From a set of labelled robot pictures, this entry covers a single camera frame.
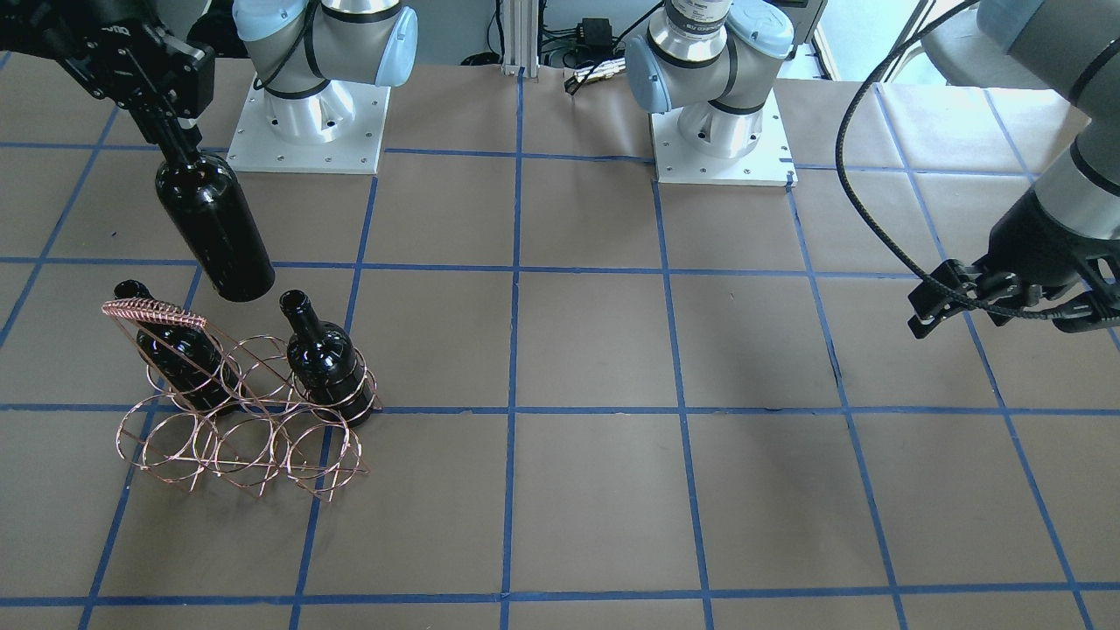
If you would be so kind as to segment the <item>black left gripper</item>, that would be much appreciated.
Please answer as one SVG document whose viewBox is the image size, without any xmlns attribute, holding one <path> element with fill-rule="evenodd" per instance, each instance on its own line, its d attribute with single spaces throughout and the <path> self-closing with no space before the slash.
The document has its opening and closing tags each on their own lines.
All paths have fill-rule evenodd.
<svg viewBox="0 0 1120 630">
<path fill-rule="evenodd" d="M 1063 315 L 1053 321 L 1064 333 L 1081 333 L 1117 326 L 1117 285 L 1100 268 L 1105 263 L 1116 274 L 1117 254 L 1116 240 L 1080 235 L 1061 226 L 1036 197 L 1020 197 L 991 230 L 987 254 L 969 266 L 948 259 L 932 277 L 1005 311 L 1057 299 L 1088 282 L 1088 291 L 1060 304 Z"/>
</svg>

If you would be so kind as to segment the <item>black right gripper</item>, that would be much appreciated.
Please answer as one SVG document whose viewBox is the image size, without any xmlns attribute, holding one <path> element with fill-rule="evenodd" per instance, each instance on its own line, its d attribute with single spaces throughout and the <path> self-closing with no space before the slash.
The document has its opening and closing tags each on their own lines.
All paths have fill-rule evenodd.
<svg viewBox="0 0 1120 630">
<path fill-rule="evenodd" d="M 167 163 L 199 155 L 197 120 L 214 98 L 215 53 L 155 24 L 105 24 L 52 44 L 60 67 L 96 99 L 129 112 Z"/>
</svg>

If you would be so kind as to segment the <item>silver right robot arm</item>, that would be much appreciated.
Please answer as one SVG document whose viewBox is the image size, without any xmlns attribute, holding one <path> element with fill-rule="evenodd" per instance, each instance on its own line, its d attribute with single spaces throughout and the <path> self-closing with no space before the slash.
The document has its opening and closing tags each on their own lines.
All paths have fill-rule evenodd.
<svg viewBox="0 0 1120 630">
<path fill-rule="evenodd" d="M 212 102 L 220 56 L 252 61 L 256 89 L 279 100 L 334 82 L 399 87 L 416 66 L 417 15 L 400 1 L 213 1 L 174 31 L 152 1 L 4 1 L 3 49 L 56 61 L 185 164 L 199 155 L 193 120 Z"/>
</svg>

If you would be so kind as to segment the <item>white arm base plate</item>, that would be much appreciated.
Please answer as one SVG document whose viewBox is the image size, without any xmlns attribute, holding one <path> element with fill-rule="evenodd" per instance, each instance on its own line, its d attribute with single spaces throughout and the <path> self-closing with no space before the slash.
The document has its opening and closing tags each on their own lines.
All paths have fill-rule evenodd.
<svg viewBox="0 0 1120 630">
<path fill-rule="evenodd" d="M 653 113 L 651 132 L 662 183 L 777 187 L 799 183 L 774 91 L 763 108 L 744 115 L 708 102 Z"/>
<path fill-rule="evenodd" d="M 304 99 L 251 89 L 228 143 L 236 172 L 375 175 L 392 89 L 332 82 Z"/>
</svg>

